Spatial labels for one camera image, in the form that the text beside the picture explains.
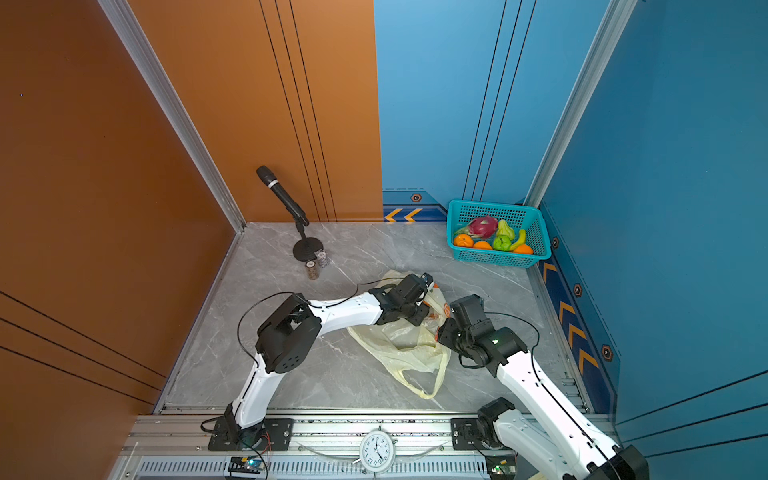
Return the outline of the green round apple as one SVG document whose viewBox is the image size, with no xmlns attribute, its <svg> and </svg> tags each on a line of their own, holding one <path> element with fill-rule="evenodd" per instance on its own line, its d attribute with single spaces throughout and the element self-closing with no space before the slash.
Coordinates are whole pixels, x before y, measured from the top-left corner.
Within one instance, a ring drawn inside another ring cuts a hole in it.
<svg viewBox="0 0 768 480">
<path fill-rule="evenodd" d="M 496 251 L 509 252 L 512 250 L 514 240 L 507 235 L 496 235 L 492 244 L 492 248 Z"/>
</svg>

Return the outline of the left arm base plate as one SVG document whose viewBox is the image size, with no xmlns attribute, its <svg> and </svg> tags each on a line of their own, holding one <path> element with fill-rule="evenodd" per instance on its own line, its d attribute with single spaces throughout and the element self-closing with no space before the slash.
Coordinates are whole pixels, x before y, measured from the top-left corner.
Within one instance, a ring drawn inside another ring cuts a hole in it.
<svg viewBox="0 0 768 480">
<path fill-rule="evenodd" d="M 230 432 L 226 420 L 216 418 L 210 432 L 209 451 L 283 452 L 290 446 L 294 420 L 291 418 L 266 418 L 260 425 L 242 429 L 238 434 Z"/>
</svg>

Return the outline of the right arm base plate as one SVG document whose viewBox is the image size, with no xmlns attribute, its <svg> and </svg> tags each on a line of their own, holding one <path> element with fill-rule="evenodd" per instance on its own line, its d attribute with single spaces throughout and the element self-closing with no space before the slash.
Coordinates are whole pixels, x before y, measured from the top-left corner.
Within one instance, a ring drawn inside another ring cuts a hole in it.
<svg viewBox="0 0 768 480">
<path fill-rule="evenodd" d="M 455 417 L 450 420 L 451 440 L 456 451 L 494 450 L 500 447 L 492 424 L 477 417 Z"/>
</svg>

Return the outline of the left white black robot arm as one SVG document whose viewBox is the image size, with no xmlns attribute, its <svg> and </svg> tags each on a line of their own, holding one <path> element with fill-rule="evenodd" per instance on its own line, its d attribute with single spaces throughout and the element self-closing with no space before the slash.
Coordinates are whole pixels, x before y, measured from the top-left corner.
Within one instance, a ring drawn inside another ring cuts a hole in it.
<svg viewBox="0 0 768 480">
<path fill-rule="evenodd" d="M 226 446 L 243 447 L 265 430 L 267 407 L 283 376 L 308 356 L 325 334 L 358 326 L 378 326 L 405 319 L 420 325 L 429 313 L 425 303 L 433 277 L 408 274 L 394 284 L 375 287 L 342 300 L 288 297 L 259 326 L 252 368 L 239 395 L 227 405 L 214 433 Z"/>
</svg>

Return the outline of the green pear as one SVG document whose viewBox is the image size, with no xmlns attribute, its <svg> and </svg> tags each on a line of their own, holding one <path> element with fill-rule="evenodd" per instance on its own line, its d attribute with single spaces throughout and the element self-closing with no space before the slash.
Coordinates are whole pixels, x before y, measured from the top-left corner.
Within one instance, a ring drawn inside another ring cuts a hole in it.
<svg viewBox="0 0 768 480">
<path fill-rule="evenodd" d="M 497 230 L 496 230 L 496 236 L 503 236 L 508 238 L 509 240 L 514 241 L 516 239 L 516 232 L 514 229 L 507 223 L 506 220 L 499 220 L 497 223 Z"/>
</svg>

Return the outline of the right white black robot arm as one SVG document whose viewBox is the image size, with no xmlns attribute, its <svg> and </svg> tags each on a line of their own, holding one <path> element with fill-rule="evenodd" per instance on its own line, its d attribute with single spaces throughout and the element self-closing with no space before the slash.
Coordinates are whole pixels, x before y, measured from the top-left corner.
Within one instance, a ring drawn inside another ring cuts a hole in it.
<svg viewBox="0 0 768 480">
<path fill-rule="evenodd" d="M 485 368 L 522 403 L 531 423 L 513 402 L 500 397 L 477 412 L 478 451 L 511 449 L 546 479 L 648 479 L 646 458 L 603 433 L 553 384 L 532 347 L 510 328 L 495 328 L 477 295 L 450 304 L 437 341 Z"/>
</svg>

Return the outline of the yellowish printed plastic bag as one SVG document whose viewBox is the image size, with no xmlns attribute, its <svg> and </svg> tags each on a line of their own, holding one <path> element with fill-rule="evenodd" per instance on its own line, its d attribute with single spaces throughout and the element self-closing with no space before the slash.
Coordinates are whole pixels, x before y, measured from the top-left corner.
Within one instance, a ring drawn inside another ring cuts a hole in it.
<svg viewBox="0 0 768 480">
<path fill-rule="evenodd" d="M 437 285 L 429 289 L 424 305 L 427 315 L 420 326 L 398 319 L 386 325 L 349 327 L 347 332 L 397 382 L 431 400 L 443 385 L 451 357 L 451 351 L 436 340 L 450 308 Z"/>
</svg>

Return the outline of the pink dragon fruit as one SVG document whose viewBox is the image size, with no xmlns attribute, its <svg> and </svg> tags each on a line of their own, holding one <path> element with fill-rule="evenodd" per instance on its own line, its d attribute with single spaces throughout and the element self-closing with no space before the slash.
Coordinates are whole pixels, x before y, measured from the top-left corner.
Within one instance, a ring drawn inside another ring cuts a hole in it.
<svg viewBox="0 0 768 480">
<path fill-rule="evenodd" d="M 474 239 L 488 239 L 498 229 L 498 220 L 492 216 L 478 217 L 470 221 L 466 226 L 454 232 L 455 236 L 467 235 Z"/>
</svg>

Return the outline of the red orange fruit piece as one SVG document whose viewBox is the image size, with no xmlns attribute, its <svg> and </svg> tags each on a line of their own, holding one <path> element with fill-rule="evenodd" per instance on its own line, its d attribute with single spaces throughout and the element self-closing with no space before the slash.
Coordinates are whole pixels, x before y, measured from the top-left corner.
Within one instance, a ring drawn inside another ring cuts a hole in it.
<svg viewBox="0 0 768 480">
<path fill-rule="evenodd" d="M 527 244 L 521 244 L 517 248 L 513 250 L 514 253 L 517 254 L 523 254 L 523 255 L 533 255 L 534 251 L 533 249 L 528 246 Z"/>
</svg>

